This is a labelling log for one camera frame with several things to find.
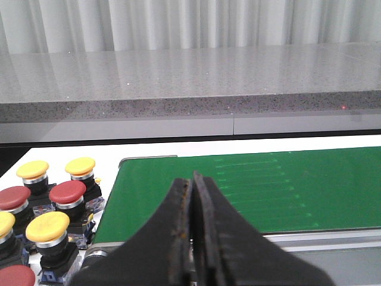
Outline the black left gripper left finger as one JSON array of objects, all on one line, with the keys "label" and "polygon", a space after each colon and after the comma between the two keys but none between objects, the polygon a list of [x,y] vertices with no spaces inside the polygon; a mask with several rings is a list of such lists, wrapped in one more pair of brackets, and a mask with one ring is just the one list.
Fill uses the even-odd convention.
[{"label": "black left gripper left finger", "polygon": [[146,224],[70,285],[190,285],[190,182],[177,178]]}]

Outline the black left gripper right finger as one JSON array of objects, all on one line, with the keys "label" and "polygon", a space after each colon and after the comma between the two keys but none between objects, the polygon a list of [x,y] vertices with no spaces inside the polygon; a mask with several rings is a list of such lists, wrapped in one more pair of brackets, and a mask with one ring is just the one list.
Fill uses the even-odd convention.
[{"label": "black left gripper right finger", "polygon": [[200,285],[333,285],[325,271],[263,237],[211,177],[194,172],[192,234]]}]

